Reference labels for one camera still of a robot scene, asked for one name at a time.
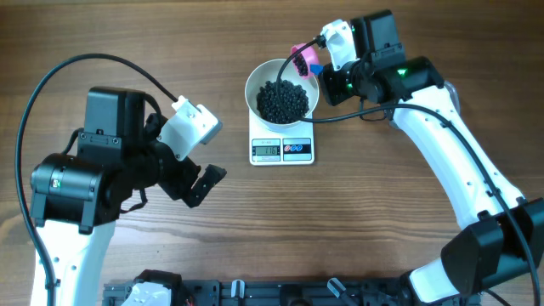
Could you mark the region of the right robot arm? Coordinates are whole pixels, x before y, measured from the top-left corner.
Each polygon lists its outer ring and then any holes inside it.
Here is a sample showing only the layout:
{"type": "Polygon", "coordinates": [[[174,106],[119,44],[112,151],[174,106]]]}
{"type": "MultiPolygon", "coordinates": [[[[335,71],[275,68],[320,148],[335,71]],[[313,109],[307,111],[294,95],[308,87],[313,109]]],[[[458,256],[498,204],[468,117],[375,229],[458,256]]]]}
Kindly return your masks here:
{"type": "Polygon", "coordinates": [[[359,97],[402,130],[447,194],[460,232],[437,259],[407,275],[416,303],[484,292],[523,274],[543,256],[543,201],[508,182],[462,121],[456,90],[423,56],[407,59],[394,16],[384,10],[325,25],[331,56],[319,74],[330,105],[359,97]]]}

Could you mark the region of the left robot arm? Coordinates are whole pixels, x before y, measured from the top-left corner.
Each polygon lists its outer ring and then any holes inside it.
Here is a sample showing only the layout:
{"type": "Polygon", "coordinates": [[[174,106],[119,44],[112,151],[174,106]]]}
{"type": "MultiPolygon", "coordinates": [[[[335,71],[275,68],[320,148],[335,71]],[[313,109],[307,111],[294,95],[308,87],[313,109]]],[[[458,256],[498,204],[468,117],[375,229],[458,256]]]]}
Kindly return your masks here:
{"type": "Polygon", "coordinates": [[[220,120],[186,98],[165,117],[149,94],[94,87],[85,121],[67,148],[31,174],[31,217],[45,247],[37,256],[31,303],[92,305],[105,253],[134,191],[157,185],[173,200],[199,206],[226,174],[189,157],[221,129],[220,120]]]}

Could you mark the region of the pink scoop blue handle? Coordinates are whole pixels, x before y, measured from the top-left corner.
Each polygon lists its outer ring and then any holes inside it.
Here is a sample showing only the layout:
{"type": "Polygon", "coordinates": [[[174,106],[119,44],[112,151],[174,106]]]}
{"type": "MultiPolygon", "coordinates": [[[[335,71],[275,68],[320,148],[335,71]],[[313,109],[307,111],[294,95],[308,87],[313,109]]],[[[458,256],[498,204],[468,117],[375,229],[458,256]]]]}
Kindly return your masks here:
{"type": "Polygon", "coordinates": [[[305,58],[309,70],[309,74],[307,76],[301,77],[303,79],[317,77],[323,71],[323,66],[319,62],[318,55],[315,49],[313,47],[307,47],[300,54],[302,54],[305,58]]]}

